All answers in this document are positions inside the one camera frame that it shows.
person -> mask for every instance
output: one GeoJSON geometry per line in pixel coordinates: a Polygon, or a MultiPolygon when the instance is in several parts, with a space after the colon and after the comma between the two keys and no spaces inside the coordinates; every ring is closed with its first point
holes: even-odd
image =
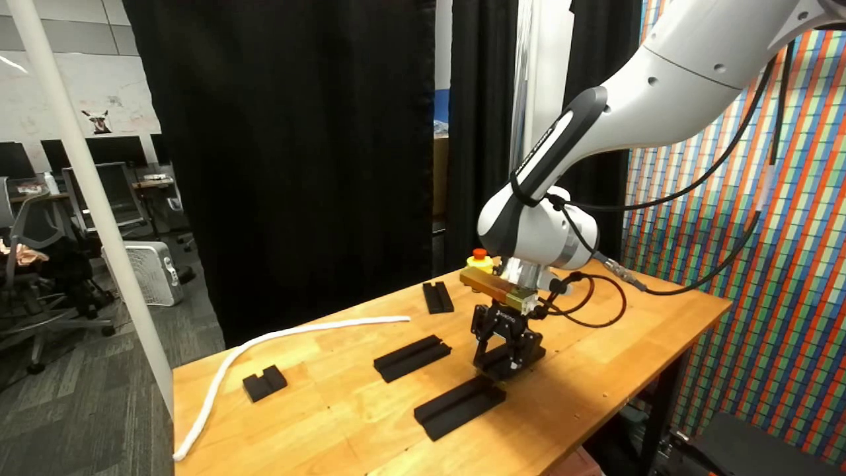
{"type": "Polygon", "coordinates": [[[16,252],[0,238],[0,254],[16,260],[19,270],[31,270],[34,275],[51,282],[55,292],[67,297],[68,308],[76,308],[80,316],[95,316],[101,308],[112,304],[115,297],[92,283],[92,267],[86,252],[60,238],[51,243],[46,252],[37,252],[26,243],[19,243],[16,252]]]}
{"type": "Polygon", "coordinates": [[[19,243],[16,247],[16,264],[19,267],[31,267],[34,262],[51,262],[47,254],[37,252],[37,250],[30,250],[26,243],[19,243]]]}

floor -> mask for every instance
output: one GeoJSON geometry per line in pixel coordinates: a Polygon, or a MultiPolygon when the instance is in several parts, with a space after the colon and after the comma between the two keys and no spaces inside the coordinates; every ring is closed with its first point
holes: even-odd
{"type": "MultiPolygon", "coordinates": [[[[173,423],[133,323],[119,303],[104,313],[115,319],[117,333],[53,342],[41,377],[22,370],[23,350],[0,356],[2,476],[173,475],[173,423]]],[[[201,274],[186,283],[177,308],[150,316],[173,365],[222,350],[201,274]]]]}

white cable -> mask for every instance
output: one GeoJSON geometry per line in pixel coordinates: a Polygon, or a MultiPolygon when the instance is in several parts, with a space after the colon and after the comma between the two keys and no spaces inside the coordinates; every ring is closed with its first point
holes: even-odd
{"type": "Polygon", "coordinates": [[[190,453],[194,443],[201,438],[208,415],[212,415],[212,407],[215,407],[215,399],[218,399],[218,393],[219,393],[219,385],[222,379],[228,377],[228,370],[232,369],[232,362],[249,352],[251,346],[256,344],[264,344],[264,342],[273,342],[273,338],[283,338],[283,336],[297,336],[297,333],[316,333],[316,332],[333,332],[333,329],[355,329],[355,325],[387,325],[387,323],[408,323],[411,319],[359,319],[359,320],[341,320],[341,323],[316,323],[316,325],[302,325],[302,329],[286,329],[286,332],[273,332],[273,333],[264,333],[264,336],[256,336],[242,346],[235,346],[224,361],[222,365],[218,369],[212,385],[208,385],[208,393],[206,393],[206,399],[205,399],[205,407],[201,414],[197,415],[190,432],[186,435],[179,449],[174,453],[174,460],[186,460],[186,456],[190,453]]]}

colorful wall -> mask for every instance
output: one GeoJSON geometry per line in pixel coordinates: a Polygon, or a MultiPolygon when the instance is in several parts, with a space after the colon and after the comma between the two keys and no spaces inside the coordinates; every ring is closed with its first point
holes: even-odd
{"type": "MultiPolygon", "coordinates": [[[[645,0],[645,32],[666,0],[645,0]]],[[[691,356],[675,426],[706,430],[729,414],[846,471],[846,32],[797,41],[780,159],[766,188],[780,65],[733,159],[695,193],[626,217],[633,270],[694,283],[743,235],[765,193],[745,252],[706,286],[735,303],[691,356]]],[[[699,139],[634,151],[629,204],[700,178],[739,131],[741,95],[699,139]]]]}

wooden table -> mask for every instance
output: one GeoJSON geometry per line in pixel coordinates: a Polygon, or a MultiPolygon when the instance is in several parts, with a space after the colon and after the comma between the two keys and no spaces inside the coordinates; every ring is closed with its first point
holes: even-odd
{"type": "MultiPolygon", "coordinates": [[[[421,286],[324,319],[411,316],[413,323],[290,336],[246,352],[228,373],[218,407],[177,475],[542,475],[577,449],[639,390],[666,370],[729,303],[699,292],[645,297],[629,286],[629,309],[604,332],[550,319],[532,323],[547,356],[526,373],[499,385],[509,399],[439,443],[431,443],[413,410],[476,377],[470,316],[487,304],[441,275],[454,313],[429,316],[421,286]],[[452,356],[384,385],[374,361],[423,336],[439,336],[452,356]],[[249,403],[242,379],[279,365],[289,390],[249,403]]],[[[577,304],[577,283],[561,308],[577,304]]],[[[608,283],[597,283],[581,320],[605,320],[618,309],[608,283]]],[[[224,352],[174,370],[174,446],[183,443],[224,352]]]]}

